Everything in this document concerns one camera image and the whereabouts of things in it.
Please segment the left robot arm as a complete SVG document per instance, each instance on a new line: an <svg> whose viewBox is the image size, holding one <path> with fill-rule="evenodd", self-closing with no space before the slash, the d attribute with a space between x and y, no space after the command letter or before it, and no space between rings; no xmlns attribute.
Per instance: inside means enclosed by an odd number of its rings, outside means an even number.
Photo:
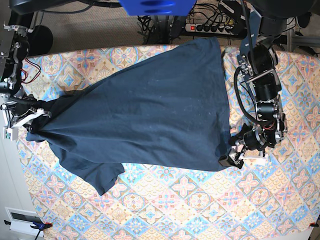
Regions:
<svg viewBox="0 0 320 240"><path fill-rule="evenodd" d="M239 107L252 125L243 124L241 131L231 137L231 149L218 162L224 167L242 168L246 151L259 151L263 157L267 147L274 148L287 133L286 115L280 97L282 90L276 72L279 63L273 49L286 26L286 19L263 15L256 9L242 8L247 36L240 45L238 67L233 86ZM252 99L256 116L250 115L241 100L238 78L242 76Z"/></svg>

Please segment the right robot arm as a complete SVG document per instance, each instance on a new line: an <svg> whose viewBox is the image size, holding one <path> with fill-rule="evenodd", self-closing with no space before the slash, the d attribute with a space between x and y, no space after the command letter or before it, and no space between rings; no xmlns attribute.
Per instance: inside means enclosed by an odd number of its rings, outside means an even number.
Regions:
<svg viewBox="0 0 320 240"><path fill-rule="evenodd" d="M23 84L34 81L40 75L41 67L34 63L38 73L27 81L23 61L29 62L29 56L47 54L53 44L53 34L44 25L26 27L4 24L3 28L4 39L0 44L0 97L4 103L0 110L4 113L6 129L24 127L29 131L34 119L51 117L51 113L41 108L41 100L26 94Z"/></svg>

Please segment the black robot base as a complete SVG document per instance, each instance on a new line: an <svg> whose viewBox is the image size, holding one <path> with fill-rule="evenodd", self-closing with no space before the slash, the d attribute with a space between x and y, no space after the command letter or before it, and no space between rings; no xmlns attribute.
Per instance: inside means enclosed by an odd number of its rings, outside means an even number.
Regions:
<svg viewBox="0 0 320 240"><path fill-rule="evenodd" d="M9 8L19 15L59 7L74 0L9 0Z"/></svg>
<svg viewBox="0 0 320 240"><path fill-rule="evenodd" d="M247 2L266 15L290 18L308 12L317 0L248 0Z"/></svg>

